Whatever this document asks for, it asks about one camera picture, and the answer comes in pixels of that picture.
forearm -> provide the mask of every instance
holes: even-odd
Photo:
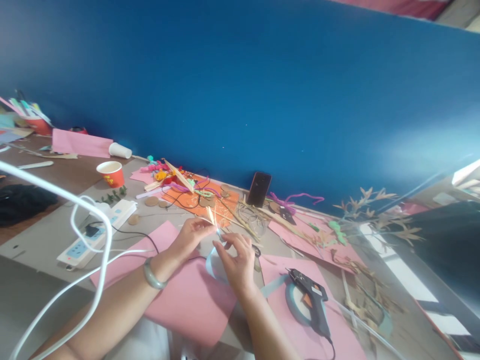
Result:
[[[257,288],[252,295],[240,296],[257,360],[300,360],[267,300]]]
[[[179,264],[169,251],[151,261],[156,278],[167,281]],[[98,307],[85,326],[47,359],[101,359],[135,326],[159,291],[145,280],[143,266],[103,292]],[[71,331],[85,316],[88,304],[36,353],[46,350]]]

human hand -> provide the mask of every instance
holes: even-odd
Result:
[[[200,217],[189,218],[183,224],[180,233],[168,248],[170,256],[183,264],[195,250],[200,241],[217,231],[217,228]]]
[[[239,300],[254,296],[258,288],[254,283],[255,251],[252,248],[252,239],[238,233],[228,233],[221,238],[227,242],[225,248],[218,241],[213,241],[213,245],[223,263],[233,292]],[[227,252],[232,245],[236,250],[236,257]]]

smartphone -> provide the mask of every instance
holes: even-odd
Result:
[[[262,208],[264,206],[265,197],[269,191],[271,181],[272,175],[257,171],[253,176],[253,181],[251,182],[250,192],[248,193],[246,203],[257,208]]]

table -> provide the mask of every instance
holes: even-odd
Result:
[[[39,136],[36,134],[29,135],[28,137],[17,140],[13,142],[16,146],[25,147],[29,150],[39,152],[39,149],[52,145],[52,138],[49,136]],[[44,152],[46,156],[53,155],[49,154],[47,151]],[[108,159],[101,157],[91,157],[91,156],[78,156],[78,159],[53,159],[54,164],[46,167],[32,168],[28,171],[45,179],[52,184],[61,186],[65,190],[73,194],[81,194],[93,184],[99,181],[101,178],[96,172],[97,165],[107,161]],[[7,151],[0,152],[0,161],[20,166],[34,163],[41,163],[48,161],[44,157],[35,156],[25,151],[21,151],[17,148],[10,148]],[[122,164],[128,163],[130,160],[122,159],[119,157],[115,158],[115,161],[118,161]],[[9,175],[1,183],[0,187],[4,187],[12,184],[23,184],[29,185],[28,182],[19,179],[15,176]],[[66,200],[63,198],[59,199],[59,202],[55,205],[49,206],[45,211],[9,227],[3,227],[0,230],[0,245],[4,244],[6,241],[10,240],[14,236],[20,234],[25,229],[29,228],[40,219],[44,218],[48,214],[52,213],[55,209],[58,209],[60,206],[65,204]]]
[[[144,183],[136,180],[130,180],[128,175],[140,167],[145,166],[141,160],[134,159],[124,166],[125,185],[128,188],[127,200],[134,200],[135,195],[143,192]],[[108,185],[104,181],[97,182],[95,185],[88,188],[83,194],[99,199],[109,191]],[[85,272],[96,268],[100,265],[100,256],[96,255],[85,269],[77,271],[65,270],[65,265],[59,264],[56,260],[57,256],[66,249],[76,238],[73,230],[70,228],[69,218],[73,204],[65,203],[60,208],[53,211],[48,216],[45,216],[33,226],[27,228],[19,235],[15,236],[5,244],[0,246],[0,255],[9,256],[12,253],[12,248],[18,246],[17,250],[20,254],[14,257],[14,260],[32,267],[38,271],[44,272],[59,279],[72,282],[78,279]],[[125,223],[121,230],[123,231],[141,231],[150,233],[166,220],[172,222],[173,225],[180,228],[183,222],[188,217],[193,217],[192,214],[186,210],[172,206],[169,210],[162,209],[158,206],[148,207],[144,205],[143,199],[138,200],[139,215],[151,215],[141,217],[140,223],[131,226]],[[87,212],[79,209],[77,213],[77,224],[84,222],[87,217]],[[244,230],[236,225],[231,225],[231,230],[234,232],[243,233]],[[138,242],[141,237],[132,238],[128,234],[116,233],[113,237],[115,240],[116,249],[127,249],[131,245]],[[271,230],[267,229],[266,234],[261,238],[263,254],[270,254],[284,257],[295,257],[287,246],[285,246],[279,237]],[[379,279],[388,284],[387,295],[400,303],[407,311],[406,314],[392,314],[394,330],[390,343],[408,359],[419,360],[453,360],[457,359],[448,345],[432,330],[430,322],[417,306],[413,298],[403,288],[397,278],[391,273],[387,265],[380,260],[380,258],[372,258],[368,256],[368,252],[364,251],[364,244],[360,247],[354,242],[355,249],[360,255],[363,262],[373,270]],[[202,255],[206,254],[210,247],[200,249]],[[341,273],[335,266],[321,265],[320,270],[325,277],[327,285],[329,286],[333,296],[340,302],[343,302],[345,293],[341,280]],[[256,272],[254,280],[258,286],[263,286],[262,275]],[[81,287],[89,290],[94,290],[94,286],[89,280],[85,280],[80,284]],[[355,301],[355,289],[351,286],[350,293]],[[250,334],[245,321],[245,316],[242,309],[237,304],[230,316],[227,328],[225,329],[220,342],[222,344],[230,345],[236,349],[244,349],[251,351],[252,345]],[[369,359],[375,359],[375,355],[370,350],[370,343],[368,337],[361,331],[360,342]],[[396,359],[396,357],[385,350],[381,345],[377,346],[378,359]]]

pink cardstock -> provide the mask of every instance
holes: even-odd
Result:
[[[152,172],[151,172],[151,171],[142,172],[142,171],[140,171],[140,169],[138,169],[137,171],[132,172],[132,173],[131,173],[131,176],[130,176],[130,179],[144,182],[144,183],[147,184],[147,185],[150,185],[150,184],[152,184],[152,183],[154,182],[154,178],[153,178],[153,176],[152,176]]]
[[[337,238],[335,232],[328,226],[328,222],[331,220],[330,218],[326,217],[325,220],[321,220],[316,217],[312,217],[308,215],[296,214],[295,216],[293,216],[293,220],[295,220],[295,223],[296,223],[295,227],[300,232],[305,233],[310,237],[314,237],[315,235],[318,235],[318,233],[311,226],[309,226],[309,223],[312,223],[317,228],[322,229],[328,234],[327,243]],[[277,234],[279,237],[285,240],[287,244],[291,245],[295,249],[298,249],[320,260],[326,261],[330,264],[340,267],[352,274],[354,272],[350,268],[346,266],[342,266],[332,260],[332,253],[330,252],[332,249],[336,250],[335,258],[341,262],[346,262],[347,259],[350,259],[352,261],[359,262],[360,264],[364,263],[362,259],[360,259],[360,256],[354,250],[352,245],[350,245],[349,243],[347,243],[346,246],[342,245],[341,243],[337,243],[335,245],[330,245],[325,248],[320,247],[320,250],[319,250],[315,246],[311,245],[301,237],[293,234],[292,232],[290,232],[290,230],[286,229],[285,227],[283,227],[282,225],[280,225],[274,220],[270,221],[270,224],[268,225],[268,227],[275,234]]]
[[[285,268],[297,269],[322,285],[328,298],[332,298],[332,293],[315,262],[281,256],[269,256],[268,259],[277,263],[277,265],[273,265],[260,257],[261,272],[265,284],[272,282],[281,275],[287,274]],[[286,288],[287,285],[285,283],[282,284],[271,293],[267,300],[287,337],[292,341],[293,346],[302,359],[331,359],[333,351],[330,343],[324,337],[318,335],[311,327],[300,324],[290,312],[285,296]],[[367,357],[362,346],[350,329],[337,304],[333,301],[326,301],[325,311],[331,340],[335,346],[336,360],[366,360]]]
[[[109,158],[109,147],[113,142],[104,137],[54,128],[51,148],[57,153]]]
[[[166,250],[179,231],[171,222],[164,222],[150,237],[159,251]],[[144,237],[130,249],[151,249],[152,243]],[[109,287],[132,270],[142,266],[152,252],[119,257],[107,267],[105,286]],[[97,286],[99,273],[91,280]],[[145,316],[167,329],[176,331],[202,346],[212,347],[222,336],[230,314],[237,302],[229,285],[211,277],[202,258],[189,260],[168,281],[168,285],[153,300]]]

